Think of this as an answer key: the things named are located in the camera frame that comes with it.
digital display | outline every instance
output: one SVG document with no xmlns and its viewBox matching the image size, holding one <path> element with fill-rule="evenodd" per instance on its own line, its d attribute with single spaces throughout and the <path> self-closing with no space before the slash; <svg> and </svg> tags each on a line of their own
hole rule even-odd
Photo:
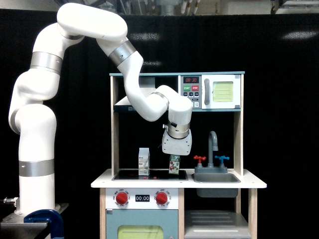
<svg viewBox="0 0 319 239">
<path fill-rule="evenodd" d="M 199 76 L 191 76 L 191 77 L 184 77 L 184 84 L 198 84 L 199 83 Z"/>
<path fill-rule="evenodd" d="M 135 195 L 135 202 L 149 202 L 149 195 Z"/>
</svg>

oven knob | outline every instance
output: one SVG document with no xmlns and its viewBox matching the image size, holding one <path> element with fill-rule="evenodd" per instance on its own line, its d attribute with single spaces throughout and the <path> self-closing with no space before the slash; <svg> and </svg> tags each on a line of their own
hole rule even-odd
<svg viewBox="0 0 319 239">
<path fill-rule="evenodd" d="M 116 195 L 116 201 L 118 204 L 124 205 L 128 201 L 128 195 L 124 192 L 121 192 Z"/>
<path fill-rule="evenodd" d="M 156 195 L 156 198 L 155 198 L 155 200 L 156 200 L 156 202 L 158 203 L 158 204 L 165 204 L 166 202 L 167 202 L 167 195 L 166 195 L 166 193 L 158 193 L 157 195 Z"/>
</svg>

oven door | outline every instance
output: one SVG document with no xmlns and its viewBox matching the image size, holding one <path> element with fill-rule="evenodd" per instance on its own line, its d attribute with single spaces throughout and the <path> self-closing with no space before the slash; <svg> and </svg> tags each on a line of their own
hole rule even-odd
<svg viewBox="0 0 319 239">
<path fill-rule="evenodd" d="M 178 239 L 178 210 L 107 210 L 107 239 Z"/>
</svg>

juice carton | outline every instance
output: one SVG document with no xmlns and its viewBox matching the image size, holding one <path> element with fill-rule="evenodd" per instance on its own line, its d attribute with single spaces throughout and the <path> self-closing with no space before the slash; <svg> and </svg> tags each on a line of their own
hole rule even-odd
<svg viewBox="0 0 319 239">
<path fill-rule="evenodd" d="M 179 174 L 179 164 L 180 164 L 180 156 L 179 155 L 171 155 L 169 157 L 169 170 L 170 174 Z"/>
</svg>

gray sink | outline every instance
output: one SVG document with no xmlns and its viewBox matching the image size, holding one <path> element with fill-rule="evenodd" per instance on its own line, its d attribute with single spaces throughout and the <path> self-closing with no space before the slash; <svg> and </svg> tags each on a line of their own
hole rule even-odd
<svg viewBox="0 0 319 239">
<path fill-rule="evenodd" d="M 231 173 L 194 173 L 196 183 L 240 183 L 240 180 Z M 238 188 L 197 188 L 197 195 L 202 198 L 235 198 Z"/>
<path fill-rule="evenodd" d="M 231 173 L 194 173 L 196 183 L 240 183 L 240 180 Z"/>
</svg>

